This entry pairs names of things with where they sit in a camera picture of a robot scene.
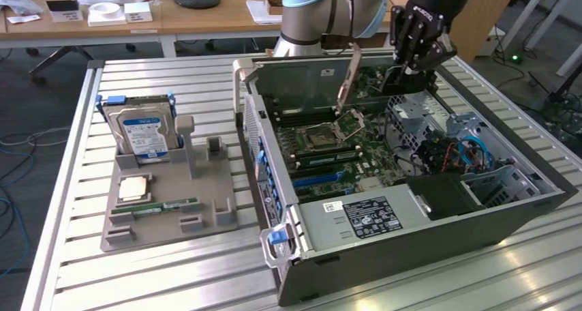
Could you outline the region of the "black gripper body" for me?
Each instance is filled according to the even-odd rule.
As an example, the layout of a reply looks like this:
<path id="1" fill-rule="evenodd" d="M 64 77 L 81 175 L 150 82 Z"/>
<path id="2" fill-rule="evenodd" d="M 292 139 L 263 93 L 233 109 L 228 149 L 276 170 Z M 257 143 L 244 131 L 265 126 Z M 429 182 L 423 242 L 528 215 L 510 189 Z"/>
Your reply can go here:
<path id="1" fill-rule="evenodd" d="M 449 39 L 452 21 L 468 0 L 408 0 L 405 23 L 400 34 L 404 65 L 412 60 L 412 49 L 437 38 Z"/>

